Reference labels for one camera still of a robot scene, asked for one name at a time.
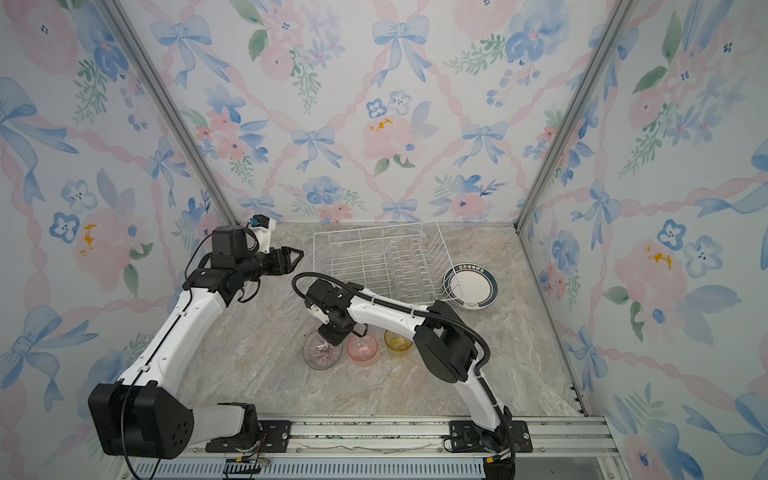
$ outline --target marble tabletop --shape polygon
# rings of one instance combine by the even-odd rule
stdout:
[[[354,227],[282,223],[272,245],[305,250],[296,271],[309,271],[313,233],[331,228]],[[498,281],[498,298],[488,308],[456,308],[491,347],[484,371],[497,396],[514,415],[578,415],[554,331],[514,229],[441,229],[454,263],[478,263]],[[360,364],[344,351],[328,370],[308,367],[302,348],[320,323],[308,314],[290,280],[264,277],[256,299],[233,302],[213,324],[181,380],[177,396],[184,405],[248,402],[258,412],[283,414],[468,415],[453,386],[429,373],[414,346],[394,352],[384,343],[384,330],[374,326],[369,333],[378,340],[379,352],[372,360]]]

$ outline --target plate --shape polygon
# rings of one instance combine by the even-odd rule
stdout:
[[[467,310],[484,309],[498,295],[496,279],[483,266],[459,263],[442,278],[445,293],[457,306]]]

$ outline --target floral wallpaper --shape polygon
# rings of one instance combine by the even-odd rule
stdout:
[[[101,478],[88,395],[222,222],[92,3],[4,0],[0,43],[0,477]]]
[[[123,7],[242,218],[512,222],[613,4]]]
[[[635,480],[768,478],[766,21],[765,2],[640,0],[524,225]]]

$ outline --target dish rack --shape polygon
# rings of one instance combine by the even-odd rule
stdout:
[[[312,261],[316,272],[401,302],[453,298],[443,285],[453,262],[437,222],[318,232]]]

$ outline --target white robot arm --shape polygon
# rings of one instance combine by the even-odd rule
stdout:
[[[194,351],[235,294],[248,282],[260,282],[261,276],[292,273],[303,257],[300,250],[270,247],[274,220],[255,216],[251,227],[219,227],[211,234],[213,252],[187,278],[177,305],[150,345],[117,382],[97,385],[88,397],[108,455],[175,458],[187,445],[198,442],[219,442],[239,452],[252,452],[260,444],[263,431],[253,405],[219,404],[193,410],[175,398]],[[248,236],[255,240],[251,248]],[[296,281],[306,276],[319,280],[305,294]],[[402,303],[311,272],[296,275],[293,288],[323,322],[318,332],[334,345],[350,333],[360,335],[354,330],[357,323],[413,339],[427,369],[453,383],[466,402],[482,448],[495,452],[497,460],[514,456],[511,414],[481,371],[489,359],[488,345],[447,303]]]

